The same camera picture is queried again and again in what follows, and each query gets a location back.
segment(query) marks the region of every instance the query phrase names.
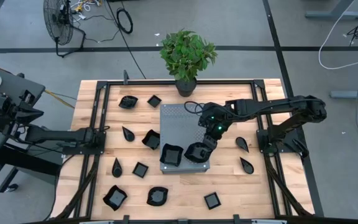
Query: gray tile floor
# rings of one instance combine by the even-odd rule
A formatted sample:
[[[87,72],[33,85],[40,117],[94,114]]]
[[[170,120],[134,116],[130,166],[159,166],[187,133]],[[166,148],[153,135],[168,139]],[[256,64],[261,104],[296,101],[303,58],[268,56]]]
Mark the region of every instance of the gray tile floor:
[[[281,46],[319,46],[334,22],[305,19],[306,10],[332,8],[337,1],[269,1]],[[197,31],[216,45],[272,46],[262,1],[140,0],[124,3],[134,20],[134,33],[128,44],[156,46],[167,32],[186,28]],[[121,4],[113,3],[115,9]],[[358,1],[351,9],[358,10]],[[86,16],[104,14],[105,8],[92,8]],[[327,45],[349,44],[344,37],[358,22],[340,22]],[[117,28],[111,21],[95,18],[82,21],[89,38],[110,38]],[[66,47],[75,47],[80,36],[74,35]],[[42,14],[42,1],[5,0],[0,10],[0,48],[53,48]],[[122,47],[118,34],[112,42],[86,47]],[[216,65],[200,73],[200,78],[281,78],[275,52],[219,51]],[[328,118],[320,124],[304,127],[319,194],[327,217],[358,218],[358,132],[354,122],[353,100],[334,100],[331,90],[356,90],[358,65],[325,70],[317,52],[284,52],[293,91],[296,95],[314,95],[327,103]],[[134,52],[147,78],[168,78],[158,52]],[[323,63],[339,66],[358,60],[358,52],[323,52]],[[77,53],[61,59],[53,53],[0,54],[0,67],[12,73],[23,72],[26,78],[47,89],[76,96],[81,80],[121,79],[126,69],[131,78],[141,78],[128,52]],[[45,115],[36,124],[51,129],[70,128],[73,110],[48,95],[41,97],[37,108]],[[48,155],[61,162],[58,155]],[[0,173],[0,183],[9,171]],[[33,222],[45,218],[53,200],[53,185],[22,172],[14,179],[20,189],[0,194],[0,223]]]

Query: wooden table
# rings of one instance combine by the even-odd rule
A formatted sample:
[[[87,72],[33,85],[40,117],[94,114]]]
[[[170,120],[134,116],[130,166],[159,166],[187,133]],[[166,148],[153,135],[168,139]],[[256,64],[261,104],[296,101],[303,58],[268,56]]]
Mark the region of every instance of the wooden table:
[[[96,80],[81,82],[72,130],[89,126],[96,82]],[[285,97],[280,79],[265,79],[264,82],[269,100]],[[124,110],[118,107],[119,101],[125,95],[138,97],[139,100],[134,110]],[[174,85],[112,86],[106,114],[106,125],[111,128],[107,131],[106,150],[99,163],[92,220],[122,220],[123,215],[130,215],[131,220],[232,219],[233,214],[239,214],[240,218],[273,218],[264,158],[259,152],[255,134],[258,128],[256,119],[232,124],[218,142],[218,148],[210,158],[211,168],[206,173],[163,175],[159,168],[159,151],[149,149],[141,141],[148,130],[159,131],[160,129],[159,106],[153,108],[147,103],[152,95],[161,98],[162,104],[194,100],[200,103],[213,101],[223,105],[226,100],[252,98],[250,86],[238,84],[198,85],[188,98],[181,97]],[[101,102],[103,102],[103,94],[101,94],[99,105],[102,104]],[[99,109],[96,124],[99,124],[100,114],[101,109]],[[288,117],[288,113],[283,113],[273,115],[272,119],[275,124],[279,124]],[[264,127],[267,127],[266,120],[264,117],[263,119]],[[124,139],[122,126],[134,132],[135,141],[127,142]],[[235,139],[238,136],[242,136],[247,141],[249,153],[236,146]],[[239,156],[253,164],[255,172],[252,175],[242,170]],[[302,206],[313,213],[301,159],[295,153],[281,153],[280,156],[288,188]],[[116,157],[123,168],[123,175],[120,178],[113,177],[111,173]],[[76,192],[82,162],[83,156],[77,155],[62,168],[52,217],[63,210]],[[143,179],[132,174],[137,162],[149,167]],[[128,194],[128,198],[117,211],[113,211],[102,200],[113,185],[117,185]],[[168,200],[161,207],[146,204],[147,193],[155,186],[169,189]],[[280,212],[284,214],[282,195],[277,186],[276,191]],[[222,205],[208,210],[204,196],[212,192],[218,193]],[[88,193],[85,192],[81,215],[85,214],[87,198]]]

